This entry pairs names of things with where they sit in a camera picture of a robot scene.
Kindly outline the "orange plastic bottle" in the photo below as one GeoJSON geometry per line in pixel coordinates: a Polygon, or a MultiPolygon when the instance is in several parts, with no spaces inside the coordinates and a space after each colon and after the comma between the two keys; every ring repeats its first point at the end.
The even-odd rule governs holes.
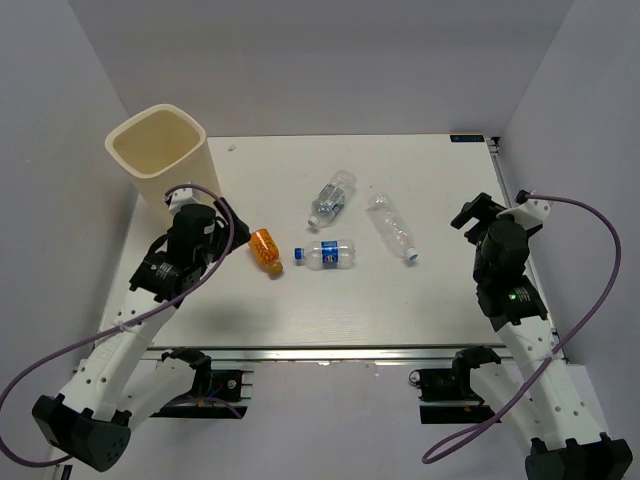
{"type": "Polygon", "coordinates": [[[254,231],[249,247],[259,267],[268,275],[277,277],[283,273],[279,249],[267,229],[254,231]]]}

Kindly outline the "clear bottle blue Pepsi label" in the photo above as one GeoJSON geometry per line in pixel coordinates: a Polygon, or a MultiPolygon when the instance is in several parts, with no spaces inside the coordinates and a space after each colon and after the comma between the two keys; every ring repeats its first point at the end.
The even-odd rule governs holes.
{"type": "Polygon", "coordinates": [[[355,264],[355,244],[348,239],[314,241],[295,248],[294,261],[314,271],[351,269],[355,264]]]}

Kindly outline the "clear bottle blue cap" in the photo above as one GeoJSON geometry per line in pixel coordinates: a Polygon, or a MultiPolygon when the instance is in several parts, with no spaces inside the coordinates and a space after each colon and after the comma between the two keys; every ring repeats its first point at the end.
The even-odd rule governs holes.
{"type": "Polygon", "coordinates": [[[418,259],[419,253],[412,233],[388,195],[372,195],[366,213],[391,253],[408,264],[418,259]]]}

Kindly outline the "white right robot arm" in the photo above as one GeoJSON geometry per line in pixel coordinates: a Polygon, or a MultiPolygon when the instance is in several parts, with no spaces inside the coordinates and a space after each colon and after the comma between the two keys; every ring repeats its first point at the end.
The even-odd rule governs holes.
{"type": "Polygon", "coordinates": [[[628,443],[613,439],[575,388],[544,301],[525,274],[529,240],[551,210],[547,200],[519,194],[506,208],[490,195],[467,202],[451,222],[475,247],[473,279],[483,314],[508,348],[524,382],[515,385],[488,347],[458,353],[451,374],[461,397],[479,396],[509,426],[530,479],[621,479],[633,461],[628,443]]]}

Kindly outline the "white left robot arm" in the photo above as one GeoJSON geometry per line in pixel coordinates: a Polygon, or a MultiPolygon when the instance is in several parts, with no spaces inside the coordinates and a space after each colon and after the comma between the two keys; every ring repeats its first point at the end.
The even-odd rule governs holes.
{"type": "Polygon", "coordinates": [[[165,406],[218,391],[211,359],[188,347],[161,356],[159,367],[131,383],[131,375],[159,330],[205,275],[250,239],[226,199],[212,205],[171,202],[169,230],[149,247],[129,281],[115,331],[56,396],[41,396],[32,415],[47,441],[98,472],[112,468],[133,431],[165,406]]]}

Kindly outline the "cream plastic bin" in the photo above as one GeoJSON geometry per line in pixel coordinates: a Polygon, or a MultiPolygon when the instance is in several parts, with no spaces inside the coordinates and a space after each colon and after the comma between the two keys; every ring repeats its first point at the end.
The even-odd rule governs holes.
{"type": "Polygon", "coordinates": [[[172,223],[164,201],[170,188],[193,183],[222,194],[204,128],[174,105],[129,118],[107,135],[105,148],[165,226],[172,223]]]}

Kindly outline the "blue label sticker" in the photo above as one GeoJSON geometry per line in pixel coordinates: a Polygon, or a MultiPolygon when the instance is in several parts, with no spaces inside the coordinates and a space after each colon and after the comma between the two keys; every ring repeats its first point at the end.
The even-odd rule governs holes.
{"type": "Polygon", "coordinates": [[[485,138],[481,134],[451,134],[452,143],[484,143],[485,138]]]}

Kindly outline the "clear water bottle white cap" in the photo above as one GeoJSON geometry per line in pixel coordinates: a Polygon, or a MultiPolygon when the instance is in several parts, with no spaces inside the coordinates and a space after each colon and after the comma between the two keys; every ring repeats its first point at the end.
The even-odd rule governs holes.
{"type": "Polygon", "coordinates": [[[351,172],[337,171],[312,201],[308,225],[312,229],[328,227],[355,192],[356,182],[356,177],[351,172]]]}

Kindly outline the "aluminium table frame rail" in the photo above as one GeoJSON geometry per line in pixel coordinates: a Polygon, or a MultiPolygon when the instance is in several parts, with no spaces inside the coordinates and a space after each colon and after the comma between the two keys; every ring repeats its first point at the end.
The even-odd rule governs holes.
{"type": "Polygon", "coordinates": [[[550,213],[547,201],[520,201],[508,208],[489,199],[488,226],[476,248],[474,279],[482,312],[517,363],[530,369],[550,363],[558,344],[543,295],[526,274],[529,240],[550,213]]]}

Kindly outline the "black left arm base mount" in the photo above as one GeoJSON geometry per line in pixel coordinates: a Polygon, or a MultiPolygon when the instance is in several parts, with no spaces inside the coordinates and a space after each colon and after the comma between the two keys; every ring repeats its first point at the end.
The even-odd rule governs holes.
{"type": "Polygon", "coordinates": [[[242,419],[253,393],[254,372],[214,369],[209,383],[177,397],[153,414],[156,418],[222,420],[242,419]]]}

